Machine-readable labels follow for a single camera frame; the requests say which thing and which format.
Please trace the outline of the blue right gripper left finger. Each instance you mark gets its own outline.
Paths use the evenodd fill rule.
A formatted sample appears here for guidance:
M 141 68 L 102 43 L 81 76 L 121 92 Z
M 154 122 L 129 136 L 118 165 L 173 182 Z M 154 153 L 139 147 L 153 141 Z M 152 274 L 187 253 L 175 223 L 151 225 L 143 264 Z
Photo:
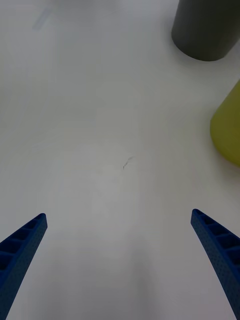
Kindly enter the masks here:
M 47 228 L 40 213 L 0 243 L 0 319 L 7 318 Z

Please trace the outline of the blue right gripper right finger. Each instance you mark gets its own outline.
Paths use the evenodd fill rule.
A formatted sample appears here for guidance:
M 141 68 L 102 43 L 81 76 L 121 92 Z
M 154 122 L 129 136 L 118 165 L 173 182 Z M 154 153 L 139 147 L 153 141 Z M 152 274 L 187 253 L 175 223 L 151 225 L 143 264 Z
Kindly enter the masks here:
M 198 209 L 192 210 L 190 223 L 240 319 L 240 238 Z

